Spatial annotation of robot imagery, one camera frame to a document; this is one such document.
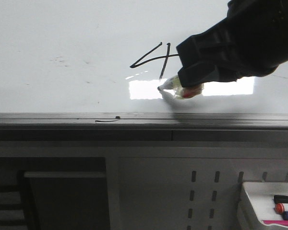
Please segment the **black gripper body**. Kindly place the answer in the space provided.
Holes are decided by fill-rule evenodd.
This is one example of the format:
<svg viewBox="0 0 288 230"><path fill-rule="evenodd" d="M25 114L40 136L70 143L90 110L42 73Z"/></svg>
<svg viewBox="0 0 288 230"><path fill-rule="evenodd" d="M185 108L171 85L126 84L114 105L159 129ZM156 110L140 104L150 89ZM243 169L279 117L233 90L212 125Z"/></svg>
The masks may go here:
<svg viewBox="0 0 288 230"><path fill-rule="evenodd" d="M264 77L288 61L288 0L231 0L222 26L221 81Z"/></svg>

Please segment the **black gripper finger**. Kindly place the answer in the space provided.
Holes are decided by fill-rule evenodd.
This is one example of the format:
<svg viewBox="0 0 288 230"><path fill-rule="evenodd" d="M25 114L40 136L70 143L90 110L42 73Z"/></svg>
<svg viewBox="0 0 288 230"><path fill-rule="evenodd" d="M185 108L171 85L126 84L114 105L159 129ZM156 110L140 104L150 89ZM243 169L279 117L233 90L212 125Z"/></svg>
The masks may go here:
<svg viewBox="0 0 288 230"><path fill-rule="evenodd" d="M176 50L182 66L188 68L201 61L230 61L232 45L228 25L218 23L203 33L191 35L177 45Z"/></svg>
<svg viewBox="0 0 288 230"><path fill-rule="evenodd" d="M178 77L183 88L207 82L232 82L238 79L235 71L213 64L196 64L189 68L181 68Z"/></svg>

